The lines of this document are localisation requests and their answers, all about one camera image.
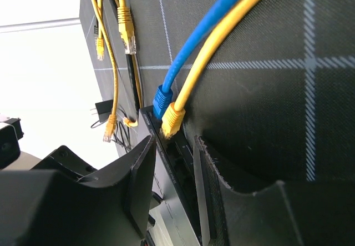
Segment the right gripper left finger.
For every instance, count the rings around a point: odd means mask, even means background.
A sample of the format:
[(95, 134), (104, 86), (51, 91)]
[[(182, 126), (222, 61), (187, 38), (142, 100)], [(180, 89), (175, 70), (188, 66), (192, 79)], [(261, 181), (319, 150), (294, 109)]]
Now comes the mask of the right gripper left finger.
[(57, 170), (1, 171), (2, 245), (140, 245), (156, 140), (78, 180)]

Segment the yellow ethernet cable long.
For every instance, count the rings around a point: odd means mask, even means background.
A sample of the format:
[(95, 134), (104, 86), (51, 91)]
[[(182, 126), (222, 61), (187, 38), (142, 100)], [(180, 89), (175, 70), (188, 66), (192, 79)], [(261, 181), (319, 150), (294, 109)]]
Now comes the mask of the yellow ethernet cable long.
[(124, 43), (126, 54), (136, 54), (136, 41), (133, 19), (130, 8), (127, 7), (126, 0), (118, 0), (117, 8), (118, 30)]

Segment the black network switch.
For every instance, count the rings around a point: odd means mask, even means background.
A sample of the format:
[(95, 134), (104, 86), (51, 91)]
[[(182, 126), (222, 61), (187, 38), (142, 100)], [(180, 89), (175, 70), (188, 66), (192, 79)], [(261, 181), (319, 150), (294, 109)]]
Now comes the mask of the black network switch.
[(139, 111), (138, 141), (156, 138), (153, 192), (161, 203), (151, 209), (155, 225), (148, 238), (154, 245), (201, 245), (201, 228), (192, 149), (183, 132), (165, 139), (151, 106)]

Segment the black power adapter plug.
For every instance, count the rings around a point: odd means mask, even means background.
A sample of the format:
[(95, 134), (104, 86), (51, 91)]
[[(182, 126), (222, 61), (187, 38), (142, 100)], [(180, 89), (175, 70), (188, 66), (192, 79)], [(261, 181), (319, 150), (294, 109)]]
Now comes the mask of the black power adapter plug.
[(98, 117), (99, 123), (104, 123), (109, 118), (112, 107), (113, 107), (113, 100), (110, 99), (110, 100), (95, 103), (95, 107), (90, 111), (93, 116)]

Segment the yellow ethernet cable short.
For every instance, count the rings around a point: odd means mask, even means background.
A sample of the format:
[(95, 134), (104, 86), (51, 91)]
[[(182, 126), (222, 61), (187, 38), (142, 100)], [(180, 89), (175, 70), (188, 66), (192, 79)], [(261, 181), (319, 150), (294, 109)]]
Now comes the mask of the yellow ethernet cable short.
[[(162, 121), (161, 131), (166, 139), (171, 138), (179, 131), (186, 113), (184, 106), (209, 60), (238, 22), (259, 1), (217, 0), (191, 33), (171, 64), (163, 84), (158, 87), (153, 100), (154, 114)], [(173, 102), (171, 100), (172, 83), (182, 65), (205, 35), (208, 37), (201, 47), (176, 101)]]

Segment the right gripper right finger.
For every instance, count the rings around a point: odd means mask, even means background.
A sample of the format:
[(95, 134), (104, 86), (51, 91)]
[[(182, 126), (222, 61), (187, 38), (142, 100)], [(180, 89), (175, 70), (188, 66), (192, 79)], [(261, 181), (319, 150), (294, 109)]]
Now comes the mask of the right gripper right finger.
[(203, 245), (353, 245), (354, 184), (266, 182), (195, 137)]

